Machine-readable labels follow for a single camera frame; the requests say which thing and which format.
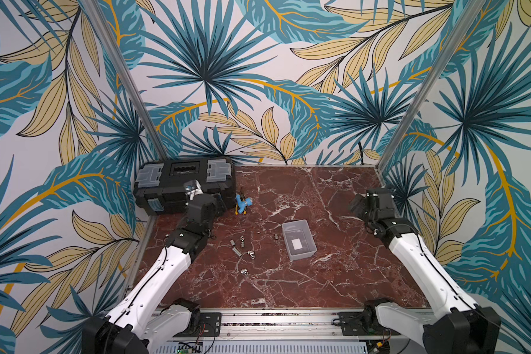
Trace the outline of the long metal socket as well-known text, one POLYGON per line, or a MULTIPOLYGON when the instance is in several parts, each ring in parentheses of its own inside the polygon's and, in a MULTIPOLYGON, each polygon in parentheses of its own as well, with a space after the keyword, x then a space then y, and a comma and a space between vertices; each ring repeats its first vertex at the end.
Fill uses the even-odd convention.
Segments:
POLYGON ((241 251, 236 247, 236 243, 234 242, 234 240, 230 240, 230 243, 231 243, 231 246, 232 246, 232 250, 233 252, 239 257, 241 258, 243 256, 243 254, 241 253, 241 251))

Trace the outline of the translucent plastic storage box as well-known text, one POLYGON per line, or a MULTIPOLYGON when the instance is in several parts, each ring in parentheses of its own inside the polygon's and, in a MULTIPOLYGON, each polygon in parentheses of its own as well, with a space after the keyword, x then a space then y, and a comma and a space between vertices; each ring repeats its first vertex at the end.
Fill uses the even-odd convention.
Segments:
POLYGON ((290 261, 312 257, 317 246, 311 234, 308 221, 290 221, 282 225, 283 237, 290 261))

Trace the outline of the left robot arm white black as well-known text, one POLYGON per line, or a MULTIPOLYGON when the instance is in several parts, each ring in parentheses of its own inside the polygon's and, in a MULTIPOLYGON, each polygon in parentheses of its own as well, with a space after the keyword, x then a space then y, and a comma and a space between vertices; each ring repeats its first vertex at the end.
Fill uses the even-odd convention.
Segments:
POLYGON ((107 315, 85 322, 83 353, 151 353, 175 335, 200 328, 199 305, 189 300, 178 299, 157 317, 153 313, 205 248, 213 222, 223 212, 215 196, 191 198, 184 218, 146 275, 107 315))

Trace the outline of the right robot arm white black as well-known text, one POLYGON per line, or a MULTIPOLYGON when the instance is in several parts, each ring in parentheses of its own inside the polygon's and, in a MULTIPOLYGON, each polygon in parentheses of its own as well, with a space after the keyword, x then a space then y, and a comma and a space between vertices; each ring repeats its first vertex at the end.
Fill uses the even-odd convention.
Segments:
POLYGON ((422 290, 432 315, 417 314, 387 299, 369 303, 371 319, 398 332, 427 353, 494 353, 501 318, 490 307, 482 307, 467 294, 420 236, 413 224, 398 218, 392 193, 385 188, 357 194, 350 212, 364 222, 422 290))

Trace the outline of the blue toy figure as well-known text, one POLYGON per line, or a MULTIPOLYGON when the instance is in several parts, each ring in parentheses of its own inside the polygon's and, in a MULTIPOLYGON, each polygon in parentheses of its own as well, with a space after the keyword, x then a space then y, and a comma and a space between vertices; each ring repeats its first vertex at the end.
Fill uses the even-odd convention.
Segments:
POLYGON ((244 194, 237 193, 236 194, 236 208, 235 208, 235 214, 236 215, 245 215, 247 213, 248 207, 253 205, 253 200, 250 197, 245 197, 244 194))

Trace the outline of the black plastic toolbox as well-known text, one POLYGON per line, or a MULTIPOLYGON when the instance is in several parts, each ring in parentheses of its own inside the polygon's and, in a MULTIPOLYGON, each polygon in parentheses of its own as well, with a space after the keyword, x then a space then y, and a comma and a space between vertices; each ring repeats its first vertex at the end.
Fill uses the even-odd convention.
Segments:
POLYGON ((147 162, 137 174, 135 202, 149 215, 183 213, 194 181, 203 193, 220 195, 227 209, 235 207, 235 166, 227 156, 147 162))

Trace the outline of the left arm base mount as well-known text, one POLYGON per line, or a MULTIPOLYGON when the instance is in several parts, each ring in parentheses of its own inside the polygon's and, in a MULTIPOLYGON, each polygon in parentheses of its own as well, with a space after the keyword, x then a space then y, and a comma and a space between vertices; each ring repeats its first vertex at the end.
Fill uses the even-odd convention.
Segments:
POLYGON ((190 322, 187 327, 178 332, 174 338, 183 337, 210 337, 218 336, 221 331, 221 312, 201 311, 199 304, 190 300, 179 298, 172 305, 180 305, 186 308, 190 313, 190 322))

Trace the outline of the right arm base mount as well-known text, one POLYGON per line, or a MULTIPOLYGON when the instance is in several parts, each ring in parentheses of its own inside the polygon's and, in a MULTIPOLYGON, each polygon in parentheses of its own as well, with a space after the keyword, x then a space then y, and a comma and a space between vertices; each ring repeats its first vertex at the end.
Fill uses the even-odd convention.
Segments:
POLYGON ((368 300, 360 311, 338 312, 332 325, 340 327, 343 336, 379 336, 385 339, 394 332, 378 322, 376 307, 392 302, 388 298, 368 300))

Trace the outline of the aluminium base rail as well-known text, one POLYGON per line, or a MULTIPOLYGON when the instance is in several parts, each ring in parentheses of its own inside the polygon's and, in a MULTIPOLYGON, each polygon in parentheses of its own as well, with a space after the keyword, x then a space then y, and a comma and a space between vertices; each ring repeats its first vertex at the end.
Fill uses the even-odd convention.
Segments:
POLYGON ((361 308, 205 308, 192 334, 156 353, 424 353, 396 330, 364 325, 361 308))

